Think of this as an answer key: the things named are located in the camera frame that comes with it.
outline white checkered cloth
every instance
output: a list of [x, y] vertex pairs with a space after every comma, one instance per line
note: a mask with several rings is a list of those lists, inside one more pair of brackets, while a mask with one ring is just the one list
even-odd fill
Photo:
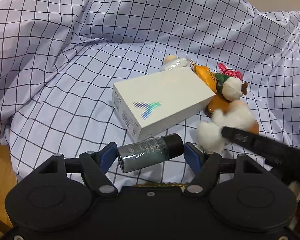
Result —
[[[261, 13], [246, 0], [1, 0], [0, 139], [13, 170], [25, 177], [54, 153], [132, 143], [111, 106], [113, 83], [158, 71], [168, 54], [241, 71], [261, 135], [300, 147], [298, 11]], [[195, 142], [207, 120], [200, 112], [159, 135]], [[246, 152], [228, 149], [224, 157]], [[180, 156], [127, 174], [115, 161], [107, 176], [120, 188], [193, 173]]]

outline plush toy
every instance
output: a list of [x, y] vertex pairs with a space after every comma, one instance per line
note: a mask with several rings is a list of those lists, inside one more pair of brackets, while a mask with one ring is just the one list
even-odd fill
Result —
[[207, 152], [221, 153], [225, 148], [228, 141], [221, 137], [224, 126], [259, 133], [259, 125], [248, 105], [239, 100], [230, 104], [225, 115], [222, 110], [215, 110], [211, 119], [212, 122], [201, 122], [198, 126], [199, 145]]
[[239, 100], [242, 95], [248, 93], [248, 83], [242, 84], [239, 78], [218, 72], [212, 73], [208, 67], [196, 64], [194, 64], [194, 71], [213, 92], [229, 102]]

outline product box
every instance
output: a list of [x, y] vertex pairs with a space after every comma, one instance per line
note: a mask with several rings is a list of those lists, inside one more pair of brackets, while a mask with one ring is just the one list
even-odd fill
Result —
[[214, 92], [188, 67], [114, 83], [113, 106], [135, 142], [205, 109]]

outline white cotton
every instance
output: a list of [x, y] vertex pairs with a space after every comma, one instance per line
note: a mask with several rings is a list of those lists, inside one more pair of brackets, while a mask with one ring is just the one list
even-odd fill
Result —
[[221, 137], [221, 126], [213, 122], [202, 122], [198, 126], [198, 143], [206, 152], [221, 153], [226, 140]]
[[221, 137], [224, 126], [248, 130], [255, 119], [247, 104], [236, 101], [231, 103], [230, 110], [223, 114], [216, 109], [211, 117], [212, 122], [201, 122], [198, 126], [198, 143], [207, 152], [221, 153], [228, 142]]

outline black tool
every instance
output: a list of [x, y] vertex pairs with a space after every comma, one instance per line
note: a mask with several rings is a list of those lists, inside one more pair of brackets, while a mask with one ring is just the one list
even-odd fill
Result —
[[221, 135], [264, 157], [265, 163], [273, 167], [272, 173], [286, 184], [294, 180], [300, 183], [300, 149], [236, 128], [223, 127]]
[[[186, 143], [195, 177], [184, 192], [123, 187], [118, 193], [105, 176], [116, 151], [110, 143], [76, 159], [49, 158], [9, 192], [14, 228], [1, 239], [299, 239], [288, 229], [294, 194], [247, 155], [225, 159]], [[85, 185], [68, 179], [70, 172], [81, 173]], [[220, 173], [234, 178], [217, 184]]]

